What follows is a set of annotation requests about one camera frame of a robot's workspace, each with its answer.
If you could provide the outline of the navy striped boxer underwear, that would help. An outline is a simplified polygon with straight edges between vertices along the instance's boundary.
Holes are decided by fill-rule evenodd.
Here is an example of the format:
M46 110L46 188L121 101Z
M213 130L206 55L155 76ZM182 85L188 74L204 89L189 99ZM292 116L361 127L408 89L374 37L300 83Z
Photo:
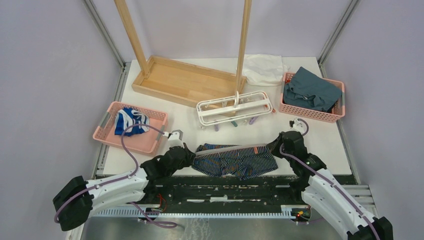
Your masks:
M233 175L239 180L248 180L278 169L274 156L265 145L228 150L232 145L205 143L196 153L210 150L224 151L197 155L191 168L210 177Z

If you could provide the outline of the white plastic clip hanger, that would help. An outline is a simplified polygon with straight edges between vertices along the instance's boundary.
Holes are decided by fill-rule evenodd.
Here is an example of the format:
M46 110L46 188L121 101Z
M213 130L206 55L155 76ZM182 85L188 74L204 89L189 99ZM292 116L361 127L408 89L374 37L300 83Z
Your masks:
M251 120L274 112L264 91L236 92L233 96L203 100L195 109L199 123L204 127Z

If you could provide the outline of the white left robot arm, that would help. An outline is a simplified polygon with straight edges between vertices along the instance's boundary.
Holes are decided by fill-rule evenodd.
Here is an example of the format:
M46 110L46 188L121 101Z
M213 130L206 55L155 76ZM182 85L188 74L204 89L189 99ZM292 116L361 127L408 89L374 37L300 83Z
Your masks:
M92 180L76 176L53 198L53 220L66 232L103 210L140 200L150 204L158 195L155 181L191 166L195 157L187 147L174 146L122 174Z

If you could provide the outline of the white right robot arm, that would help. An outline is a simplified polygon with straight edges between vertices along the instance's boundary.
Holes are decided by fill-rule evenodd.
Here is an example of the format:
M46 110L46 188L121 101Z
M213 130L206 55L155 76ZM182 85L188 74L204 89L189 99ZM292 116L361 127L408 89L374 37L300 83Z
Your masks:
M298 131L280 132L266 145L277 158L285 159L298 177L289 189L289 199L315 209L344 240L392 240L393 225L376 217L337 181L325 163L308 152Z

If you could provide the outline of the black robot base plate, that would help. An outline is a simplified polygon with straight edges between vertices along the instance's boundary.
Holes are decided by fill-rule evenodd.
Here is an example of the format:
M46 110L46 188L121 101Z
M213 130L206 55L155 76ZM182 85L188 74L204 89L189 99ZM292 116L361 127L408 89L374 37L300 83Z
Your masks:
M281 206L306 206L296 176L173 176L156 180L137 201L166 214L278 213Z

